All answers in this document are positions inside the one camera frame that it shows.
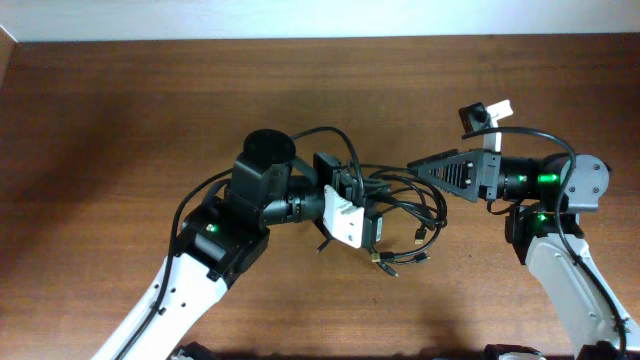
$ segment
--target wood grain surface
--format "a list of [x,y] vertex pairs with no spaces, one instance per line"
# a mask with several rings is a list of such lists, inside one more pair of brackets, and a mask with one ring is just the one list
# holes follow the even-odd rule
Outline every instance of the wood grain surface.
[[[462,141],[457,109],[510,99],[505,121],[550,131],[613,168],[581,218],[596,263],[640,317],[640,36],[484,36],[20,44],[0,93],[0,358],[90,357],[165,256],[183,196],[231,166],[255,129],[334,125],[360,159],[403,165]],[[337,136],[298,154],[347,156]],[[506,136],[509,155],[559,151]],[[269,248],[189,331],[216,352],[437,354],[522,344],[569,353],[502,217],[447,196],[449,226],[391,278],[309,223]],[[385,217],[384,246],[416,223]]]

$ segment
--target white mount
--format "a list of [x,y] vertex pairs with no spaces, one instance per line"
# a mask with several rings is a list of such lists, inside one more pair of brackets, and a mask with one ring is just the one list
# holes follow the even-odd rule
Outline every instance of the white mount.
[[353,205],[329,185],[324,186],[322,222],[334,239],[356,249],[362,246],[364,208]]
[[[511,109],[511,101],[503,100],[497,104],[489,105],[486,107],[487,112],[491,116],[491,123],[489,127],[497,128],[498,120],[504,119],[507,116],[513,115],[513,110]],[[487,134],[484,136],[482,147],[486,150],[491,150],[493,152],[500,152],[500,147],[502,146],[502,134]]]

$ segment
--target white wall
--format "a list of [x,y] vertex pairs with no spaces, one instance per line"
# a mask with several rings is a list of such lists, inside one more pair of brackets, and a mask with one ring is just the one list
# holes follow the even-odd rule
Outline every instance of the white wall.
[[18,41],[640,31],[640,0],[0,0]]

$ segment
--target black cable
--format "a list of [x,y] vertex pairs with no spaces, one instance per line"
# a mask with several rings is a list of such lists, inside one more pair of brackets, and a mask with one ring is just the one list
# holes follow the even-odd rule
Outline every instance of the black cable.
[[620,351],[618,352],[617,358],[624,359],[625,353],[627,351],[627,335],[625,332],[625,325],[624,325],[626,320],[623,320],[622,317],[620,316],[618,307],[615,305],[615,303],[613,302],[613,299],[611,298],[611,296],[609,296],[609,293],[606,291],[606,289],[604,288],[600,280],[591,271],[591,269],[587,266],[587,264],[585,264],[585,262],[582,260],[582,257],[576,254],[576,252],[573,250],[573,248],[569,244],[569,241],[567,241],[564,231],[562,230],[562,224],[560,223],[560,208],[562,206],[562,198],[567,189],[567,186],[569,185],[569,179],[573,174],[573,170],[576,167],[575,151],[573,150],[571,145],[569,145],[569,143],[560,139],[559,137],[556,137],[549,133],[545,133],[540,130],[525,128],[525,127],[499,127],[499,128],[482,129],[482,130],[467,133],[462,136],[462,139],[468,139],[475,136],[494,134],[494,133],[522,134],[522,135],[541,137],[557,145],[560,145],[569,153],[569,158],[570,158],[569,169],[567,170],[567,174],[565,175],[564,181],[560,186],[560,192],[558,194],[558,199],[556,200],[555,209],[554,209],[554,218],[555,218],[554,220],[555,220],[556,228],[558,231],[558,236],[560,237],[562,244],[564,245],[567,252],[569,253],[569,256],[571,256],[571,259],[574,262],[574,266],[575,265],[580,266],[582,271],[584,271],[585,274],[587,274],[589,279],[593,282],[593,284],[598,289],[598,291],[606,301],[607,305],[609,306],[609,309],[611,310],[611,313],[613,314],[613,317],[616,322],[616,330],[618,331],[618,335],[620,336]]
[[342,138],[342,140],[344,140],[344,143],[347,145],[347,148],[349,149],[349,154],[351,155],[351,161],[353,161],[353,167],[356,170],[356,176],[358,178],[358,187],[360,188],[360,200],[362,200],[364,198],[364,180],[363,180],[363,176],[362,176],[362,168],[360,166],[360,161],[358,160],[358,154],[356,153],[356,149],[353,147],[353,144],[351,143],[351,140],[349,139],[349,137],[347,136],[347,134],[345,134],[344,132],[342,132],[342,130],[337,129],[333,126],[320,126],[317,128],[313,128],[313,129],[309,129],[306,131],[303,131],[301,133],[295,134],[293,136],[291,136],[291,139],[293,140],[297,140],[301,137],[307,136],[307,135],[311,135],[311,134],[315,134],[317,132],[321,132],[321,131],[331,131],[334,132],[338,135],[340,135],[340,137]]
[[176,209],[176,213],[173,217],[173,224],[171,225],[171,236],[169,238],[169,251],[167,253],[167,263],[165,264],[164,274],[162,275],[162,285],[160,286],[160,292],[158,293],[158,297],[156,298],[156,301],[154,301],[153,304],[151,305],[151,310],[149,311],[149,314],[147,315],[147,317],[144,319],[144,321],[142,321],[142,323],[140,324],[136,332],[133,333],[129,341],[127,341],[124,347],[120,350],[118,355],[115,357],[115,360],[121,360],[127,355],[127,352],[129,352],[133,344],[135,344],[138,338],[140,338],[140,335],[142,335],[142,333],[147,328],[147,326],[149,326],[149,324],[151,323],[151,320],[153,320],[153,317],[156,315],[156,313],[158,313],[158,311],[160,311],[160,305],[162,304],[164,295],[167,292],[167,287],[169,286],[169,275],[171,274],[171,265],[173,264],[173,257],[175,256],[174,246],[175,246],[176,236],[178,233],[178,225],[180,223],[180,216],[182,214],[182,210],[184,210],[189,200],[191,200],[191,198],[194,197],[200,190],[204,189],[207,185],[218,180],[219,178],[229,174],[231,174],[231,169],[225,170],[218,175],[214,175],[210,177],[205,182],[203,182],[202,184],[198,185],[195,189],[193,189],[182,200],[182,202],[180,202],[180,205],[178,205],[178,208]]

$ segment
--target wire connector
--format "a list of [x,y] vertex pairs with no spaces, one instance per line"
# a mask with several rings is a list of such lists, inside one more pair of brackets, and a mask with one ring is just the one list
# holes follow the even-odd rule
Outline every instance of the wire connector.
[[427,229],[424,226],[421,226],[418,230],[416,230],[415,244],[421,245],[424,242],[424,239],[426,238],[427,238]]

